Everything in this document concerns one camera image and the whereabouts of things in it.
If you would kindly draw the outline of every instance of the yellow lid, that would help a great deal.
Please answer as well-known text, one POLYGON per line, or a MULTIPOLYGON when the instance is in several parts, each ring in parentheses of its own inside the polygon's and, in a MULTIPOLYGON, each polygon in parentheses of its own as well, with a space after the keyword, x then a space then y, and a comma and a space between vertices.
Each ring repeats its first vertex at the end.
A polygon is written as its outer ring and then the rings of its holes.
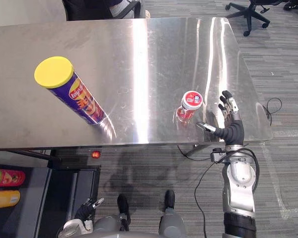
POLYGON ((39 63, 34 71, 34 78, 45 88, 57 88, 66 84, 73 72, 73 65, 67 58, 54 56, 39 63))

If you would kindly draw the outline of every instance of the person's shoe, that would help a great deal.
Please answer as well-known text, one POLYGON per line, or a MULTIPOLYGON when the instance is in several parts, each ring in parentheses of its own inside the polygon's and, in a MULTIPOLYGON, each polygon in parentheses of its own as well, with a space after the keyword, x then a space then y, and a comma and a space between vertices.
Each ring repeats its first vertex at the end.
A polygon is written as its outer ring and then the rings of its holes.
POLYGON ((127 223, 128 225, 131 222, 130 219, 130 214, 129 214, 129 205, 128 205, 128 201, 125 195, 123 195, 122 193, 119 194, 118 198, 117 198, 117 205, 118 205, 118 209, 119 209, 119 213, 125 213, 127 216, 127 223))
POLYGON ((174 208, 175 195, 173 190, 167 190, 164 195, 164 209, 174 208))

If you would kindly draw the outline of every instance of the chair wheel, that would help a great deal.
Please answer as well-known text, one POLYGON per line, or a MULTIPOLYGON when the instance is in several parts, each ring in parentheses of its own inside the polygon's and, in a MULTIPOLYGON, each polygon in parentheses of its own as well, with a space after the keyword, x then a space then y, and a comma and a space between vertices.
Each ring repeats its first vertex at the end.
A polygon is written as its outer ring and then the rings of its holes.
POLYGON ((243 35, 244 36, 249 36, 250 31, 244 31, 243 35))

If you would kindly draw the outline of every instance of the chair base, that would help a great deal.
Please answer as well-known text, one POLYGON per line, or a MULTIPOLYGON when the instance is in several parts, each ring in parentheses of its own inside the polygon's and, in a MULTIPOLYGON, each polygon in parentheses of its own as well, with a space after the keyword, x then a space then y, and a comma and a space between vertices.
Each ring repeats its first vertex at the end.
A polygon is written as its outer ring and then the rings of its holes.
POLYGON ((267 18, 263 17, 261 14, 258 14, 257 12, 255 12, 256 6, 254 4, 251 3, 249 7, 245 7, 245 6, 241 6, 230 2, 228 5, 225 6, 225 10, 229 10, 231 6, 236 8, 239 11, 233 14, 227 15, 226 18, 244 16, 247 20, 247 28, 248 28, 247 31, 244 31, 244 36, 248 36, 252 30, 252 17, 255 17, 256 19, 263 21, 264 22, 264 24, 262 25, 263 28, 268 27, 270 21, 267 18))

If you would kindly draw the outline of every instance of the red light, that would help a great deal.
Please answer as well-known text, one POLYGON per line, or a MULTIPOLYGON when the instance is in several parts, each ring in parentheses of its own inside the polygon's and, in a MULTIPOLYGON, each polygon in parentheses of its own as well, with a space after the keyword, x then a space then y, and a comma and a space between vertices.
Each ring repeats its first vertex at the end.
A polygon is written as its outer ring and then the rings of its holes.
POLYGON ((94 159, 98 159, 100 157, 100 151, 98 150, 94 150, 93 153, 91 153, 91 156, 94 158, 94 159))

